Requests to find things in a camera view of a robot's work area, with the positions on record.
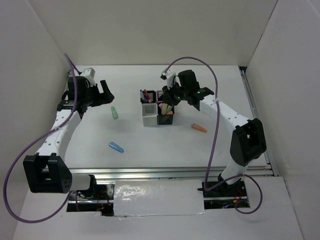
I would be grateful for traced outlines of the orange transparent correction tape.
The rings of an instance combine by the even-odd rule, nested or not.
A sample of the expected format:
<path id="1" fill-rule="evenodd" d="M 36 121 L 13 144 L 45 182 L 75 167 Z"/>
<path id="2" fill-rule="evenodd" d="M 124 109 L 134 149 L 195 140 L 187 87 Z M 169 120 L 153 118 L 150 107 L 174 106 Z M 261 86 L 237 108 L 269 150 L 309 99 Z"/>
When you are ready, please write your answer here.
<path id="1" fill-rule="evenodd" d="M 199 131 L 199 132 L 202 132 L 202 133 L 207 133 L 207 132 L 208 132 L 208 130 L 207 130 L 206 128 L 204 128 L 204 127 L 202 127 L 202 126 L 200 126 L 200 125 L 198 125 L 198 124 L 196 124 L 196 123 L 193 123 L 193 124 L 191 125 L 191 127 L 192 127 L 193 129 Z"/>

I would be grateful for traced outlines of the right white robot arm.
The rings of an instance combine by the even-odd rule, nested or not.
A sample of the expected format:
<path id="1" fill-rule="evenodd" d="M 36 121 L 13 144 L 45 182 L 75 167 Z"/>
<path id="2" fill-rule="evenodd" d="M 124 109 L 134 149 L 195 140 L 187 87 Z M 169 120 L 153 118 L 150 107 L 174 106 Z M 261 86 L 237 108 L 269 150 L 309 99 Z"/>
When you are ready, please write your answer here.
<path id="1" fill-rule="evenodd" d="M 216 92 L 201 87 L 192 70 L 162 72 L 160 77 L 166 81 L 162 88 L 163 105 L 174 107 L 186 101 L 215 119 L 217 125 L 223 124 L 230 133 L 231 159 L 218 177 L 220 194 L 230 196 L 236 189 L 235 183 L 247 171 L 249 164 L 267 150 L 262 122 L 241 115 L 219 100 Z"/>

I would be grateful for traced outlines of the white front-left pen holder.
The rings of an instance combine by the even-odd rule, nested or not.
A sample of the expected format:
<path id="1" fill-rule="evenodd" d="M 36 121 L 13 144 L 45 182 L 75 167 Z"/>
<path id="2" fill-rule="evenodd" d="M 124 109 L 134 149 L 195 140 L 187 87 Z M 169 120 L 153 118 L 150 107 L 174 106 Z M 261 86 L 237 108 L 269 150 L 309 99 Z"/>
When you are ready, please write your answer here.
<path id="1" fill-rule="evenodd" d="M 142 121 L 144 127 L 158 125 L 158 105 L 156 103 L 142 104 Z"/>

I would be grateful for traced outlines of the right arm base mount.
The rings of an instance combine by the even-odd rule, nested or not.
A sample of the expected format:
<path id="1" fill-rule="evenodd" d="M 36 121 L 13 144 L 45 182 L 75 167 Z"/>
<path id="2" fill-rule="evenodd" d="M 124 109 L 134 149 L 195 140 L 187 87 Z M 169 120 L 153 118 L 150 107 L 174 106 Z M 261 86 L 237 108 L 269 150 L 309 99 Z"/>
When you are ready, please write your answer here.
<path id="1" fill-rule="evenodd" d="M 197 190 L 202 192 L 204 199 L 204 209 L 233 209 L 238 203 L 238 208 L 249 208 L 249 200 L 247 199 L 247 190 L 243 180 L 239 179 L 234 184 L 222 185 L 206 191 L 204 188 L 205 183 L 202 182 L 202 187 Z"/>

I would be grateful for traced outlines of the aluminium rail frame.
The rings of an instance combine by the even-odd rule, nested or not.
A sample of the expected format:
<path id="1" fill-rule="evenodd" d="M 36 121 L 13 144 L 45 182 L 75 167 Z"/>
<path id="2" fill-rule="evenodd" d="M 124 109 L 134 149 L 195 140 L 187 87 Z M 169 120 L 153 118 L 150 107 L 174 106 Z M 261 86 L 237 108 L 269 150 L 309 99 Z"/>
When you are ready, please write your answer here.
<path id="1" fill-rule="evenodd" d="M 111 179 L 201 178 L 209 161 L 216 121 L 186 102 L 176 108 L 172 125 L 143 125 L 141 89 L 158 91 L 162 65 L 96 65 L 95 80 L 106 80 L 115 99 L 90 107 L 74 131 L 65 163 L 74 174 Z M 207 133 L 192 128 L 198 124 Z M 124 153 L 109 147 L 114 142 Z"/>

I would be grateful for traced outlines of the red ballpoint pen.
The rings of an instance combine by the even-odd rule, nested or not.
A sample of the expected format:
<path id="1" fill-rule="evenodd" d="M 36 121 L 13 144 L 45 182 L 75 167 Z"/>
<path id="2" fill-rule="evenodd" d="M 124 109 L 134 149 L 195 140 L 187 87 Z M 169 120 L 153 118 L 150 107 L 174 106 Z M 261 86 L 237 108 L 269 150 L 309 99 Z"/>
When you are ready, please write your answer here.
<path id="1" fill-rule="evenodd" d="M 151 98 L 150 98 L 150 96 L 149 96 L 149 94 L 148 94 L 148 92 L 147 92 L 146 89 L 143 90 L 143 93 L 144 93 L 145 98 L 147 99 L 147 101 L 148 101 L 149 103 L 152 103 L 152 100 L 151 100 Z"/>

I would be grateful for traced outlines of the green transparent correction tape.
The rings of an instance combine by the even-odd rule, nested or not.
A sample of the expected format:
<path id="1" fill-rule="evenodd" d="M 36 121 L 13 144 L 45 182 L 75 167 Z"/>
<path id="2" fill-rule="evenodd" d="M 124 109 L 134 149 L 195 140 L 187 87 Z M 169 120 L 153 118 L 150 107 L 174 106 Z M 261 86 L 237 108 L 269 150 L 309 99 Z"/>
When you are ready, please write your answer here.
<path id="1" fill-rule="evenodd" d="M 114 106 L 111 106 L 110 109 L 111 109 L 112 118 L 114 120 L 118 119 L 119 116 L 118 116 L 118 112 L 117 112 L 116 108 Z"/>

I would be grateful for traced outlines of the red gel pen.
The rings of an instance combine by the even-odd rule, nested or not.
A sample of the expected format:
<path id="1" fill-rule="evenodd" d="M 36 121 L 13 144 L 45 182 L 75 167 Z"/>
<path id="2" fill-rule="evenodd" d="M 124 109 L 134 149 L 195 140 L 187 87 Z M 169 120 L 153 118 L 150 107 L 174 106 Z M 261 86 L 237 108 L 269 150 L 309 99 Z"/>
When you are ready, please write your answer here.
<path id="1" fill-rule="evenodd" d="M 144 97 L 144 101 L 145 101 L 146 103 L 150 103 L 149 95 L 148 95 L 147 91 L 146 91 L 146 90 L 143 90 L 143 91 L 142 91 L 142 94 L 143 94 L 143 97 Z"/>

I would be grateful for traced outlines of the white back-right pen holder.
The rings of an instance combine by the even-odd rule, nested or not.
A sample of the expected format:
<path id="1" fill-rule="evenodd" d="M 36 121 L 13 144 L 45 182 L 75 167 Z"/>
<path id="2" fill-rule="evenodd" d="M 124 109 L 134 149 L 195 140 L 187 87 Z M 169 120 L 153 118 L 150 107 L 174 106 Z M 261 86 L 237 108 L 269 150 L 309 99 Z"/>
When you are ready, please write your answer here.
<path id="1" fill-rule="evenodd" d="M 164 99 L 164 92 L 162 90 L 156 91 L 156 100 L 157 102 L 162 102 Z"/>

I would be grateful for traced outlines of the yellow pastel highlighter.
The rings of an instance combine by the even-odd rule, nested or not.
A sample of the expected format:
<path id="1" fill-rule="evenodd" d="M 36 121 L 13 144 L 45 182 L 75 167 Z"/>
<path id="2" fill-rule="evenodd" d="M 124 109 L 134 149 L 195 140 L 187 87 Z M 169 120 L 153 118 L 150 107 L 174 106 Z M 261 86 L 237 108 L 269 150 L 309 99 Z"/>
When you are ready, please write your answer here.
<path id="1" fill-rule="evenodd" d="M 163 103 L 163 104 L 162 104 L 162 109 L 161 109 L 161 114 L 162 114 L 162 115 L 166 115 L 166 114 L 167 114 L 167 112 L 168 112 L 168 107 L 169 107 L 169 105 L 168 105 L 167 103 Z"/>

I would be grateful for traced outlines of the black back-left pen holder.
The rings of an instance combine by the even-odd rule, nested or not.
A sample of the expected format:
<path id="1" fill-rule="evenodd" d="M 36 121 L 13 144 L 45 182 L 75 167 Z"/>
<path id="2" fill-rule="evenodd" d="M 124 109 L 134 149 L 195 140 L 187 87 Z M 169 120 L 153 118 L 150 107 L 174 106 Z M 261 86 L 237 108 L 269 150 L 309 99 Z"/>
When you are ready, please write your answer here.
<path id="1" fill-rule="evenodd" d="M 146 104 L 156 103 L 157 102 L 156 92 L 153 91 L 153 90 L 146 90 L 146 91 L 147 91 L 148 95 L 150 96 L 150 98 L 152 100 L 152 103 L 146 103 Z"/>

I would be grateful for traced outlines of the black front-right pen holder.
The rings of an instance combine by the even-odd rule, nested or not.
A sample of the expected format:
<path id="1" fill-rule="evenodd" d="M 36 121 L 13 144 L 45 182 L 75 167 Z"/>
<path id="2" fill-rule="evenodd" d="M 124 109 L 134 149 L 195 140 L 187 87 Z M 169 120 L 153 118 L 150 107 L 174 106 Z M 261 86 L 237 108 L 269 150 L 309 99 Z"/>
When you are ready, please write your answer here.
<path id="1" fill-rule="evenodd" d="M 172 125 L 174 120 L 173 115 L 162 115 L 162 110 L 159 108 L 159 104 L 163 102 L 157 103 L 157 124 L 158 125 Z"/>

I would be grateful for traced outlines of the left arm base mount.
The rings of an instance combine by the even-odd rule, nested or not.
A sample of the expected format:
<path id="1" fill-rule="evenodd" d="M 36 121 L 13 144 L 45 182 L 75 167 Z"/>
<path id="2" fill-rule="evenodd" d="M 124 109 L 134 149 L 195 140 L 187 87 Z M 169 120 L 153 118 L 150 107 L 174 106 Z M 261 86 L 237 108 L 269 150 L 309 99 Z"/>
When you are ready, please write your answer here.
<path id="1" fill-rule="evenodd" d="M 73 191 L 67 202 L 67 212 L 98 212 L 102 216 L 114 215 L 115 185 L 98 184 L 93 175 L 89 189 Z"/>

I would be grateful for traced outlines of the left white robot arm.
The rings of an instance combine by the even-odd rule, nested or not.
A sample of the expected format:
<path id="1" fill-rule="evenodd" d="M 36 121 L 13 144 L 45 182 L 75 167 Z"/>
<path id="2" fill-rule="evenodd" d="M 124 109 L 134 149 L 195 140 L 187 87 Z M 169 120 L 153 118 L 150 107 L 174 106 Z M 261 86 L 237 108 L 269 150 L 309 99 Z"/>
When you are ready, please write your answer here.
<path id="1" fill-rule="evenodd" d="M 34 155 L 27 155 L 23 168 L 32 193 L 61 193 L 80 191 L 88 200 L 97 197 L 99 187 L 91 174 L 71 173 L 65 163 L 72 135 L 89 107 L 110 104 L 114 100 L 107 82 L 91 85 L 87 77 L 67 80 L 68 89 L 61 97 L 51 133 Z"/>

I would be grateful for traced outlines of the green pastel highlighter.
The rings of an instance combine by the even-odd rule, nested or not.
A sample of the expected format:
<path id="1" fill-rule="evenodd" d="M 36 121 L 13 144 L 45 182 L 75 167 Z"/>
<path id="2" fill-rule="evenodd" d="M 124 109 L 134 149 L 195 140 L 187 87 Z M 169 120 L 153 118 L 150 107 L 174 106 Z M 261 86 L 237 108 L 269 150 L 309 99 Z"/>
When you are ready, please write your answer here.
<path id="1" fill-rule="evenodd" d="M 167 106 L 167 111 L 166 111 L 166 113 L 169 114 L 169 112 L 172 111 L 172 108 L 173 108 L 173 107 L 172 107 L 171 105 L 168 105 L 168 106 Z"/>

